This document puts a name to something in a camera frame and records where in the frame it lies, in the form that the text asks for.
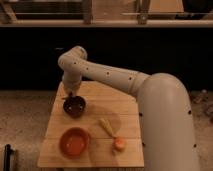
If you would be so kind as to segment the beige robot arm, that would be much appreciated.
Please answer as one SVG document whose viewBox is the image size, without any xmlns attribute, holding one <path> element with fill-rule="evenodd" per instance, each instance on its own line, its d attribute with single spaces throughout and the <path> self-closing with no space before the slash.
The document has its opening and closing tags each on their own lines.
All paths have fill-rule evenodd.
<svg viewBox="0 0 213 171">
<path fill-rule="evenodd" d="M 190 98 L 178 78 L 93 63 L 81 46 L 62 54 L 58 65 L 68 94 L 75 95 L 86 77 L 136 99 L 142 115 L 144 171 L 200 171 Z"/>
</svg>

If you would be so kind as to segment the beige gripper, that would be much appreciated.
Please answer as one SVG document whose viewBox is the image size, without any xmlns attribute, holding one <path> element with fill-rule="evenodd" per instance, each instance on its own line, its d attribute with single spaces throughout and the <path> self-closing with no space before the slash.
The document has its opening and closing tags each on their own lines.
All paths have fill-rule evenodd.
<svg viewBox="0 0 213 171">
<path fill-rule="evenodd" d="M 71 81 L 71 80 L 65 80 L 63 82 L 64 84 L 64 90 L 67 94 L 69 94 L 70 98 L 73 98 L 74 95 L 77 94 L 77 91 L 79 90 L 80 81 Z"/>
</svg>

